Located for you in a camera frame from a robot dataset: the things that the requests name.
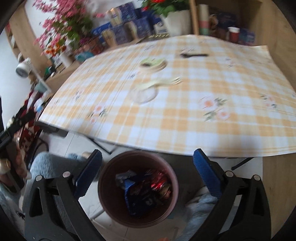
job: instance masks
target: pink pot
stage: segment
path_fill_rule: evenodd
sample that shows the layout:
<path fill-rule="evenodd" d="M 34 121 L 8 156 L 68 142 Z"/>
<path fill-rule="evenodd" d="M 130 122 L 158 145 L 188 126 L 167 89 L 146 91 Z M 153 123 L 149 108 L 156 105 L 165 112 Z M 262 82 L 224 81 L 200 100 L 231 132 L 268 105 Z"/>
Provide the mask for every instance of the pink pot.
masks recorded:
<path fill-rule="evenodd" d="M 172 194 L 163 206 L 152 209 L 146 216 L 130 216 L 124 200 L 124 190 L 116 186 L 115 175 L 132 170 L 136 173 L 148 169 L 164 172 L 170 179 Z M 116 222 L 131 228 L 147 228 L 163 221 L 173 211 L 178 199 L 178 181 L 172 167 L 161 157 L 144 151 L 129 151 L 109 161 L 99 180 L 99 199 L 106 213 Z"/>

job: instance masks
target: metal bolt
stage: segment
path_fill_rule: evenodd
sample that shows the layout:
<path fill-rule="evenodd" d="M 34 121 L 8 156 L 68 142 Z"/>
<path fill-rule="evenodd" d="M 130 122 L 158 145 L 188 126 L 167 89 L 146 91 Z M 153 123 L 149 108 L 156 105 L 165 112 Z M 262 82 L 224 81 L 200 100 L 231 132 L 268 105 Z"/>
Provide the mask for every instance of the metal bolt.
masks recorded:
<path fill-rule="evenodd" d="M 226 174 L 227 177 L 233 177 L 234 176 L 232 171 L 227 171 L 227 172 L 225 172 L 225 174 Z"/>
<path fill-rule="evenodd" d="M 258 175 L 254 175 L 254 179 L 255 179 L 256 181 L 260 181 L 260 180 L 261 180 L 260 176 L 258 176 Z"/>
<path fill-rule="evenodd" d="M 63 177 L 69 177 L 70 175 L 71 175 L 71 173 L 68 171 L 63 173 Z"/>
<path fill-rule="evenodd" d="M 38 181 L 40 181 L 42 179 L 42 176 L 41 175 L 38 175 L 35 179 L 38 182 Z"/>

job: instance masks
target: fork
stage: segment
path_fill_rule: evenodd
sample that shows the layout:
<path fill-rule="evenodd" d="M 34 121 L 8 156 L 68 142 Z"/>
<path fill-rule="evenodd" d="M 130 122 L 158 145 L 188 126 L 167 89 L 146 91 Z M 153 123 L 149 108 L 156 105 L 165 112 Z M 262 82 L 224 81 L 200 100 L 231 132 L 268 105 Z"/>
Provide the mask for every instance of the fork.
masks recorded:
<path fill-rule="evenodd" d="M 160 79 L 160 80 L 152 80 L 148 83 L 138 84 L 136 88 L 138 90 L 146 90 L 152 86 L 170 86 L 170 85 L 177 85 L 181 83 L 181 77 L 174 78 L 174 79 Z"/>

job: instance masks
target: table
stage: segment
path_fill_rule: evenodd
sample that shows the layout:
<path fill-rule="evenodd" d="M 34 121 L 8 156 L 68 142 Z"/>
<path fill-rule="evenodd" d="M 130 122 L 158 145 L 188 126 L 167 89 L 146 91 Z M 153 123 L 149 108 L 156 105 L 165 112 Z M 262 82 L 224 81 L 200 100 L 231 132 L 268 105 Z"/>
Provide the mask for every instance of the table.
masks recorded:
<path fill-rule="evenodd" d="M 209 57 L 179 56 L 182 50 Z M 165 58 L 154 74 L 147 57 Z M 129 91 L 155 78 L 182 77 L 136 104 Z M 58 90 L 40 117 L 50 125 L 140 149 L 207 156 L 274 156 L 296 151 L 296 94 L 266 46 L 207 36 L 180 36 L 88 59 Z"/>

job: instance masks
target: white flower pot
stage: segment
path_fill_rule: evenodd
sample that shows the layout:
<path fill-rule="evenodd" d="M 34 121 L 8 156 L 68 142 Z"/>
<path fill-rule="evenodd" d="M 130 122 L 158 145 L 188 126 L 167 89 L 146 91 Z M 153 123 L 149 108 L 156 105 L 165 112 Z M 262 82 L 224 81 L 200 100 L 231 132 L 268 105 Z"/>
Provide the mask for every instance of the white flower pot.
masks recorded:
<path fill-rule="evenodd" d="M 170 12 L 167 17 L 161 15 L 171 37 L 191 34 L 191 17 L 189 10 Z"/>
<path fill-rule="evenodd" d="M 60 53 L 59 59 L 66 68 L 68 68 L 73 63 L 72 59 L 65 52 Z"/>

